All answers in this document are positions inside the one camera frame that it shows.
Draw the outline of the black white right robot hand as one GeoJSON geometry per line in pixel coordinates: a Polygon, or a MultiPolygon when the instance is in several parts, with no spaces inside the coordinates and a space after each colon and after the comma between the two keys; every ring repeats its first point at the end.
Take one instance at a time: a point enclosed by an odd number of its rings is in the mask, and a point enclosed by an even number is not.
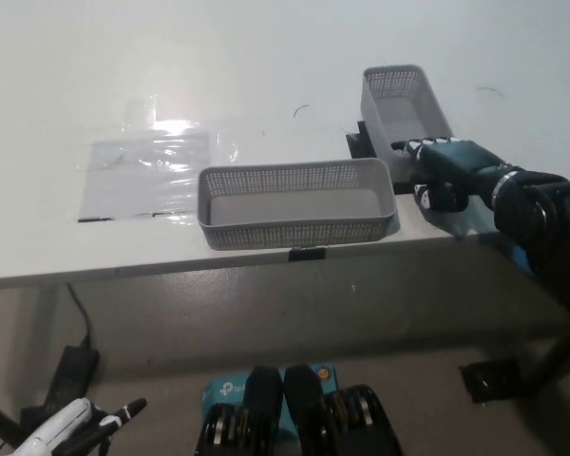
{"type": "Polygon", "coordinates": [[[515,170],[477,143],[454,137],[394,142],[391,148],[410,155],[428,175],[414,185],[414,197],[422,209],[435,212],[462,212],[471,196],[490,205],[498,182],[515,170]]]}

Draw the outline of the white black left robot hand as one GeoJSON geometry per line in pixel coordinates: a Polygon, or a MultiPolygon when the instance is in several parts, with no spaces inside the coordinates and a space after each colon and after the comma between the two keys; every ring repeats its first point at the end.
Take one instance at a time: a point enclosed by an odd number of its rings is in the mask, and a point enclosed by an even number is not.
{"type": "Polygon", "coordinates": [[[11,455],[89,455],[95,448],[99,455],[107,455],[113,435],[146,406],[146,399],[139,398],[109,413],[86,397],[75,399],[35,429],[11,455]]]}

